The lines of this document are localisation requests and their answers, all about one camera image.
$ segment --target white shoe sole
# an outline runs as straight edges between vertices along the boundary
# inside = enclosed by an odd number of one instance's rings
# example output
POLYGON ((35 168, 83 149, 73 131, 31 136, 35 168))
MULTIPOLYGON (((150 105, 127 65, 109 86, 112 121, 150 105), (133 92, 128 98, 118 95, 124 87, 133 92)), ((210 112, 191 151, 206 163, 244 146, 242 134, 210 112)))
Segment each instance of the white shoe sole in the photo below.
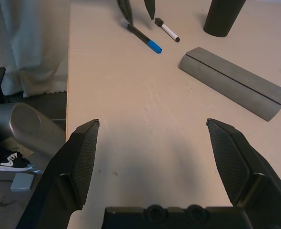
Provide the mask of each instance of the white shoe sole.
POLYGON ((8 171, 8 172, 23 172, 28 171, 28 168, 14 168, 8 166, 0 166, 0 171, 8 171))

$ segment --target white curtain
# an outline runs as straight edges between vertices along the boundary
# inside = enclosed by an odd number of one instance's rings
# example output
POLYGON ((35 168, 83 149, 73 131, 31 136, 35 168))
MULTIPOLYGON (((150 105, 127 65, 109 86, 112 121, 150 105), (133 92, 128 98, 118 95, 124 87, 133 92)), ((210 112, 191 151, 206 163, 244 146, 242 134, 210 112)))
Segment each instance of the white curtain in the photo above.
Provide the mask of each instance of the white curtain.
POLYGON ((67 89, 70 0, 0 0, 5 95, 67 89))

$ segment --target table surface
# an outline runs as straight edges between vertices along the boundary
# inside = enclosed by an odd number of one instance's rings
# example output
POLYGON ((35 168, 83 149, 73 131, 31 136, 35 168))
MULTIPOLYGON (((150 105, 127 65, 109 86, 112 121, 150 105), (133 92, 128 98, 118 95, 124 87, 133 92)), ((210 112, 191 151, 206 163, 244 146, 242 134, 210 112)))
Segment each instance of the table surface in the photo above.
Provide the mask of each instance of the table surface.
POLYGON ((134 25, 156 54, 119 24, 115 0, 72 0, 67 137, 98 118, 87 202, 68 228, 100 228, 105 207, 230 206, 212 152, 207 118, 234 126, 281 178, 281 110, 266 122, 178 69, 198 46, 281 86, 281 5, 247 1, 229 35, 203 30, 209 0, 157 0, 157 27, 132 0, 134 25))

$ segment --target gray metal block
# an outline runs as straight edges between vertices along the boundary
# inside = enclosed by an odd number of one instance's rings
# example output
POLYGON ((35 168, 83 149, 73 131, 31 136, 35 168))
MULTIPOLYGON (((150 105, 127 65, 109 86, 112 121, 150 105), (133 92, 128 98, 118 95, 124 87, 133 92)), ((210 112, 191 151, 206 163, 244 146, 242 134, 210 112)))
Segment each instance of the gray metal block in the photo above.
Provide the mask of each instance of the gray metal block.
POLYGON ((201 47, 187 52, 179 68, 266 121, 281 109, 281 87, 201 47))

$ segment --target blue marker cap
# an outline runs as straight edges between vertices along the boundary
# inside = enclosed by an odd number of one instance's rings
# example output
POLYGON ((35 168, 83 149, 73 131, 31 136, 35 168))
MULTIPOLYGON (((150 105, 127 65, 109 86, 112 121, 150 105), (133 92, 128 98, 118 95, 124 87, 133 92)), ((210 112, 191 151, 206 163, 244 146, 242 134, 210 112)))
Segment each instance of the blue marker cap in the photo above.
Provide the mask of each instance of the blue marker cap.
POLYGON ((156 53, 160 54, 161 53, 161 47, 158 46, 154 41, 149 41, 148 46, 155 51, 156 53))

